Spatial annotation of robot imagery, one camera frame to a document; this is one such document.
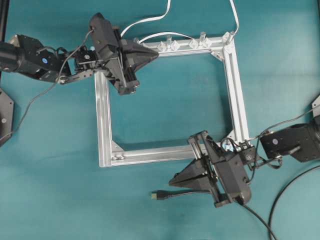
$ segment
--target square aluminum frame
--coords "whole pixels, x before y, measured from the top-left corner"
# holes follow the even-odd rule
[[[211,54],[224,65],[226,86],[233,130],[228,137],[237,143],[249,139],[245,103],[240,81],[235,42],[230,41],[230,33],[221,37],[200,36],[193,40],[143,43],[145,47],[159,52],[159,57],[172,57],[193,54]],[[159,147],[125,151],[112,139],[109,83],[102,72],[94,74],[96,118],[98,135],[99,166],[113,167],[130,164],[153,163],[194,158],[189,145]]]

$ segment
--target black cable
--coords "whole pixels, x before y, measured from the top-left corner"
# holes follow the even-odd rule
[[[295,181],[297,181],[299,178],[301,178],[302,176],[314,171],[314,170],[317,170],[317,169],[320,169],[320,165],[318,166],[315,166],[313,168],[310,168],[306,171],[304,171],[303,173],[299,174],[298,176],[296,176],[294,179],[292,179],[290,182],[288,182],[283,188],[282,190],[277,194],[277,196],[275,197],[274,201],[273,201],[273,204],[272,204],[272,207],[271,207],[271,210],[270,210],[270,213],[269,213],[269,220],[268,220],[268,225],[271,227],[271,224],[272,224],[272,218],[273,218],[273,215],[274,215],[274,211],[275,211],[275,208],[276,208],[276,205],[280,199],[280,197],[282,196],[282,194],[286,191],[286,189],[291,186]]]
[[[55,81],[50,87],[48,87],[46,90],[44,90],[43,92],[41,92],[41,93],[39,93],[38,95],[34,96],[34,97],[30,100],[30,102],[27,104],[27,106],[26,106],[26,108],[25,108],[25,111],[24,111],[24,113],[23,113],[23,115],[22,115],[22,118],[20,119],[20,121],[19,121],[17,127],[15,128],[15,130],[12,130],[11,132],[7,133],[6,135],[0,137],[0,141],[3,140],[4,138],[6,138],[7,136],[13,135],[14,133],[16,133],[16,132],[19,130],[21,124],[23,123],[24,119],[26,118],[26,115],[27,115],[27,113],[28,113],[28,111],[29,111],[30,106],[35,102],[35,100],[37,100],[37,99],[40,98],[41,96],[45,95],[47,92],[49,92],[51,89],[53,89],[53,88],[57,85],[57,83],[58,83],[59,80],[60,80],[62,71],[63,71],[63,69],[64,69],[67,61],[71,58],[71,56],[72,56],[73,54],[75,54],[75,53],[86,43],[89,34],[92,33],[93,31],[94,31],[94,30],[88,31],[87,34],[85,35],[85,38],[84,38],[82,44],[81,44],[80,46],[78,46],[78,47],[63,61],[62,66],[61,66],[60,71],[59,71],[59,74],[58,74],[58,76],[57,76],[57,78],[56,78],[56,81]]]
[[[260,222],[268,229],[268,232],[272,235],[272,237],[274,238],[274,240],[277,240],[276,235],[274,234],[274,232],[272,231],[271,227],[262,219],[262,217],[259,216],[258,213],[256,213],[254,210],[252,210],[250,207],[248,207],[247,205],[242,205],[239,202],[235,201],[237,204],[239,204],[241,207],[247,209],[250,213],[252,213],[257,219],[260,220]]]

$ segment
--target teal table surface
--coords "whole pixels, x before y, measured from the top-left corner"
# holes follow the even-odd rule
[[[320,94],[316,0],[236,0],[235,37],[250,136],[306,110]],[[121,29],[161,14],[166,0],[11,0],[6,40],[14,34],[69,50],[101,12]],[[220,36],[235,27],[228,0],[173,0],[166,18],[131,28],[127,38],[173,31]],[[113,138],[126,149],[177,146],[208,130],[219,141],[232,129],[224,69],[208,55],[157,59],[137,72],[136,94],[110,88]],[[28,101],[48,83],[2,73],[17,125]],[[306,116],[298,122],[308,121]],[[21,129],[0,148],[1,240],[260,240],[265,227],[236,204],[215,208],[209,195],[151,200],[190,160],[99,168],[93,78],[57,86],[32,105]],[[301,164],[263,167],[249,206],[267,220],[274,197]],[[273,229],[280,240],[320,235],[320,172],[280,199]]]

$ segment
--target screw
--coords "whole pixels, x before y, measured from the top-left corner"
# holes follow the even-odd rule
[[[245,156],[245,159],[250,161],[250,160],[252,160],[252,156],[250,154],[248,154],[248,155]]]

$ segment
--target wire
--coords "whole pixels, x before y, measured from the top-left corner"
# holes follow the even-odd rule
[[[42,51],[48,50],[48,49],[52,50],[54,56],[55,56],[56,58],[58,58],[57,50],[54,49],[52,46],[44,46],[44,47],[41,47],[41,48],[39,48],[36,52],[37,52],[37,53],[41,53]]]
[[[275,127],[278,127],[278,126],[280,126],[280,125],[282,125],[282,124],[287,124],[287,123],[294,122],[294,121],[298,120],[299,118],[302,118],[303,116],[311,113],[312,111],[316,110],[316,109],[319,108],[319,107],[320,107],[320,104],[317,105],[317,106],[315,106],[314,108],[310,109],[309,111],[306,111],[305,113],[303,113],[303,114],[301,114],[301,115],[299,115],[299,116],[296,116],[296,117],[294,117],[294,118],[292,118],[292,119],[285,120],[285,121],[281,121],[281,122],[278,122],[278,123],[276,123],[276,124],[274,124],[274,125],[272,125],[272,126],[269,126],[269,127],[266,128],[263,132],[261,132],[259,135],[255,136],[255,137],[252,137],[252,138],[250,138],[249,140],[251,141],[251,140],[258,139],[259,137],[262,137],[268,130],[273,129],[273,128],[275,128]]]
[[[224,137],[221,141],[220,141],[220,146],[221,149],[224,150],[226,152],[226,149],[224,149],[223,144],[225,141],[230,141],[233,151],[237,151],[237,147],[240,148],[240,145],[238,145],[232,138],[230,137]]]
[[[296,120],[298,120],[299,118],[302,118],[303,116],[311,113],[312,111],[314,111],[315,109],[319,108],[320,107],[320,104],[315,106],[314,108],[310,109],[309,111],[306,111],[304,112],[303,114],[299,115],[299,116],[296,116],[292,119],[289,119],[289,120],[285,120],[285,121],[281,121],[281,122],[278,122],[272,126],[269,126],[268,128],[266,128],[264,131],[262,131],[258,136],[256,137],[253,137],[253,138],[250,138],[250,140],[255,140],[257,139],[257,143],[256,143],[256,147],[255,147],[255,155],[254,155],[254,166],[253,166],[253,170],[252,170],[252,176],[251,176],[251,179],[248,180],[247,184],[249,185],[252,180],[254,179],[255,177],[255,172],[256,172],[256,166],[257,166],[257,156],[258,156],[258,147],[259,147],[259,142],[260,142],[260,138],[270,129],[273,129],[275,127],[278,127],[282,124],[287,124],[287,123],[291,123],[291,122],[294,122]]]
[[[272,204],[272,207],[271,207],[271,210],[270,210],[270,213],[269,213],[269,220],[268,220],[268,225],[271,227],[271,224],[272,224],[272,218],[273,218],[273,215],[274,215],[274,211],[275,211],[275,208],[277,206],[277,203],[280,199],[280,197],[282,196],[282,194],[288,189],[288,187],[290,187],[295,181],[297,181],[299,178],[301,178],[302,176],[314,171],[314,170],[318,170],[320,169],[320,165],[318,166],[315,166],[313,168],[310,168],[306,171],[304,171],[303,173],[299,174],[298,176],[296,176],[294,179],[292,179],[290,182],[288,182],[283,188],[282,190],[277,194],[277,196],[275,197],[274,201],[273,201],[273,204]]]
[[[4,136],[2,136],[2,137],[0,138],[0,141],[2,141],[4,138],[6,138],[6,137],[8,137],[8,136],[10,136],[10,135],[13,135],[14,133],[16,133],[16,132],[19,130],[21,124],[23,123],[24,119],[26,118],[26,115],[27,115],[27,113],[28,113],[28,111],[29,111],[30,106],[35,102],[35,100],[37,100],[37,99],[40,98],[41,96],[45,95],[47,92],[49,92],[51,89],[53,89],[53,88],[57,85],[57,83],[58,83],[59,80],[60,80],[62,71],[63,71],[63,69],[64,69],[67,61],[71,58],[71,56],[72,56],[73,54],[75,54],[75,53],[86,43],[89,34],[92,33],[93,31],[94,31],[94,30],[88,31],[87,34],[85,35],[85,38],[84,38],[82,44],[81,44],[80,46],[78,46],[78,47],[63,61],[62,65],[61,65],[61,68],[60,68],[60,71],[59,71],[59,74],[58,74],[58,76],[57,76],[57,78],[56,78],[56,81],[55,81],[50,87],[48,87],[46,90],[44,90],[43,92],[41,92],[41,93],[39,93],[38,95],[34,96],[34,97],[29,101],[29,103],[27,104],[27,106],[26,106],[26,108],[25,108],[25,111],[24,111],[24,113],[23,113],[23,115],[22,115],[22,117],[21,117],[21,119],[20,119],[17,127],[15,128],[15,130],[12,130],[11,132],[9,132],[9,133],[5,134]]]
[[[151,34],[149,36],[144,37],[143,39],[141,39],[139,41],[139,43],[142,44],[144,41],[146,41],[148,39],[152,39],[152,38],[159,37],[159,36],[164,36],[164,35],[177,35],[177,36],[185,37],[187,39],[194,39],[193,37],[185,35],[183,33],[174,32],[174,31],[162,31],[162,32],[154,33],[154,34]]]
[[[157,21],[157,20],[160,20],[160,19],[163,19],[169,12],[170,10],[170,5],[171,5],[171,0],[168,0],[167,2],[167,5],[166,5],[166,11],[163,15],[161,16],[154,16],[154,17],[148,17],[148,18],[145,18],[145,19],[141,19],[139,21],[136,21],[132,24],[130,24],[129,26],[127,26],[122,32],[121,32],[121,37],[123,37],[125,35],[125,33],[131,28],[133,27],[134,25],[136,24],[141,24],[141,23],[146,23],[146,22],[152,22],[152,21]]]
[[[238,30],[239,30],[239,18],[238,18],[237,9],[236,9],[234,0],[230,0],[230,5],[231,5],[231,8],[232,8],[232,12],[233,12],[236,28],[235,28],[235,31],[231,32],[230,37],[229,37],[229,39],[227,41],[228,43],[231,43],[231,41],[234,39],[234,37],[236,36],[236,34],[237,34]]]
[[[274,232],[272,231],[271,227],[263,220],[262,217],[259,216],[258,213],[256,213],[254,210],[252,210],[250,207],[248,207],[247,205],[242,205],[239,202],[235,201],[237,204],[239,204],[241,207],[247,209],[250,213],[252,213],[257,219],[260,220],[260,222],[268,229],[269,233],[272,235],[272,237],[274,238],[274,240],[277,240],[276,235],[274,234]]]

